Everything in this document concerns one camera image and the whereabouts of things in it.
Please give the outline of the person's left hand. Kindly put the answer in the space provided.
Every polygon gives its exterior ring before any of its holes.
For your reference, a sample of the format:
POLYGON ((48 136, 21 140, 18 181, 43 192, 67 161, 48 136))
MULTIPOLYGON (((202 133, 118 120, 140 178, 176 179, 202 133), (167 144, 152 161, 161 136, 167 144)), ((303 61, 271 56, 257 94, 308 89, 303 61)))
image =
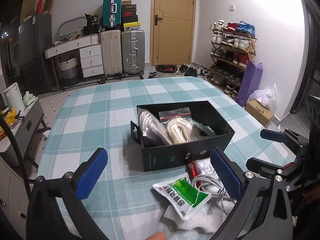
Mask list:
POLYGON ((166 235, 163 232, 156 232, 145 240, 166 240, 166 235))

